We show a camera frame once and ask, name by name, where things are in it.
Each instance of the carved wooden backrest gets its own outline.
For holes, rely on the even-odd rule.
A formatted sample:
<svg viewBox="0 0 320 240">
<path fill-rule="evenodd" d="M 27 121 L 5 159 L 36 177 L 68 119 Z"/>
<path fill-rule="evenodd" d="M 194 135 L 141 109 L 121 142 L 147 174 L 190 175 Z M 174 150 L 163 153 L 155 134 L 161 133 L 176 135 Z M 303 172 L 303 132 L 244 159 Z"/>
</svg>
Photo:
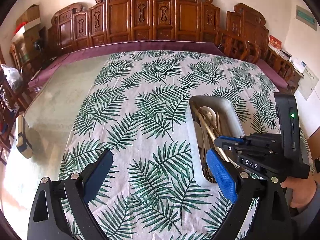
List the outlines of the carved wooden backrest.
<svg viewBox="0 0 320 240">
<path fill-rule="evenodd" d="M 214 42 L 220 8 L 213 0 L 96 0 L 56 12 L 48 30 L 54 55 L 103 44 L 137 40 Z"/>
<path fill-rule="evenodd" d="M 238 3 L 234 12 L 227 11 L 227 30 L 245 40 L 257 44 L 263 52 L 267 51 L 269 30 L 266 20 L 255 9 Z"/>
</svg>

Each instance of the silver bolt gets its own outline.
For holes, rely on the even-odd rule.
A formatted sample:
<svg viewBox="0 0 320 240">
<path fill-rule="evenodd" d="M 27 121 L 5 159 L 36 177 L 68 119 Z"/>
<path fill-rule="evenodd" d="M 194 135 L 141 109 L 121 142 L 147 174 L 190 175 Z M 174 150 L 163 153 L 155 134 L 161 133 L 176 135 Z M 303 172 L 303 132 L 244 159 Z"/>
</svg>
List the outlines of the silver bolt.
<svg viewBox="0 0 320 240">
<path fill-rule="evenodd" d="M 271 181 L 272 181 L 273 183 L 277 183 L 277 182 L 278 182 L 278 179 L 277 179 L 276 177 L 271 177 Z"/>
<path fill-rule="evenodd" d="M 47 183 L 47 182 L 48 182 L 48 179 L 49 179 L 48 177 L 42 178 L 42 179 L 41 179 L 41 183 Z"/>
<path fill-rule="evenodd" d="M 79 178 L 79 173 L 74 173 L 71 175 L 71 179 L 78 179 Z"/>
<path fill-rule="evenodd" d="M 240 173 L 240 176 L 241 176 L 241 178 L 243 178 L 243 179 L 249 178 L 249 174 L 246 173 L 246 172 L 244 172 L 244 171 Z"/>
</svg>

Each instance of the tablecloth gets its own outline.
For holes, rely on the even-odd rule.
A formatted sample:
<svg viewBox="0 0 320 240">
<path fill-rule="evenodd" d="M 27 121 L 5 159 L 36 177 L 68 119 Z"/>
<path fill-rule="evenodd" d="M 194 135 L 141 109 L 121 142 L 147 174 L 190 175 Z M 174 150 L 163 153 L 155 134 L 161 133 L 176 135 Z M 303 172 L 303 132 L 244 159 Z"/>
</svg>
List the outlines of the tablecloth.
<svg viewBox="0 0 320 240">
<path fill-rule="evenodd" d="M 109 239 L 210 239 L 231 206 L 216 184 L 197 185 L 186 123 L 188 99 L 231 101 L 245 134 L 278 133 L 273 92 L 256 65 L 183 51 L 112 54 L 81 105 L 60 179 L 95 162 L 105 149 L 113 166 L 89 208 Z M 72 233 L 81 239 L 67 200 Z M 239 232 L 251 223 L 252 202 Z"/>
</svg>

